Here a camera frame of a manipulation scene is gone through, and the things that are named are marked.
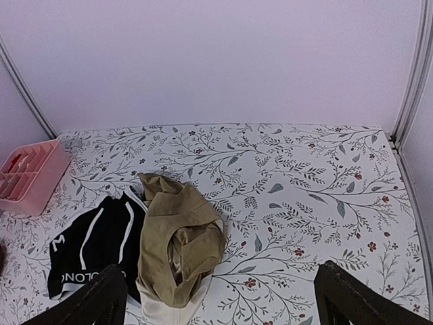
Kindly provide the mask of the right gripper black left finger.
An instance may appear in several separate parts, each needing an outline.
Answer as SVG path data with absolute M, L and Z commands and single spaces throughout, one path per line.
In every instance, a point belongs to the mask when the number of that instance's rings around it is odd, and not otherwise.
M 127 283 L 116 265 L 99 275 L 55 307 L 26 321 L 35 324 L 123 324 Z

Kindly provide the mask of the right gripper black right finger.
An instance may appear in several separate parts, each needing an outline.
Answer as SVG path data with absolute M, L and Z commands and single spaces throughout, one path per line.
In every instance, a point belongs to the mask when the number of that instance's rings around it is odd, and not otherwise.
M 380 296 L 333 261 L 319 266 L 314 287 L 321 324 L 432 323 Z

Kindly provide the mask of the tan beige underwear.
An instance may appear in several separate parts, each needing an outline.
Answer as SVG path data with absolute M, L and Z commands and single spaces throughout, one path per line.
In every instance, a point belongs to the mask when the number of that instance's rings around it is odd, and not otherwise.
M 139 174 L 145 217 L 136 287 L 152 324 L 188 324 L 206 297 L 223 258 L 220 214 L 190 183 Z

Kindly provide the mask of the black white-striped underwear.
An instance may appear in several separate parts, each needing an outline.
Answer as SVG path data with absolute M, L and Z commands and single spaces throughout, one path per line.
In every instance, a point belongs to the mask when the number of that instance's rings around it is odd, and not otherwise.
M 136 286 L 144 203 L 127 188 L 120 198 L 106 196 L 87 209 L 49 245 L 51 300 L 65 299 L 110 265 L 117 265 L 127 283 L 128 300 L 141 305 Z

